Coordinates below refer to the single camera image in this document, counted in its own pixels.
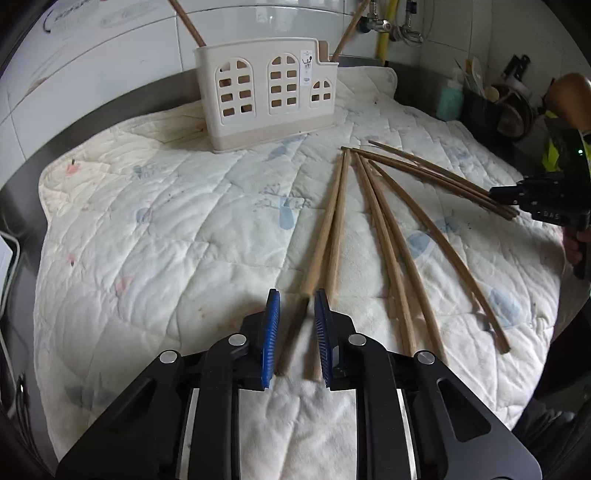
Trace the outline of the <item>right hand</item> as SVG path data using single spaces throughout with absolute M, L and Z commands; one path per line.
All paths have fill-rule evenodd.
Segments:
M 563 248 L 567 261 L 572 266 L 578 265 L 582 259 L 582 253 L 575 229 L 570 227 L 563 229 Z

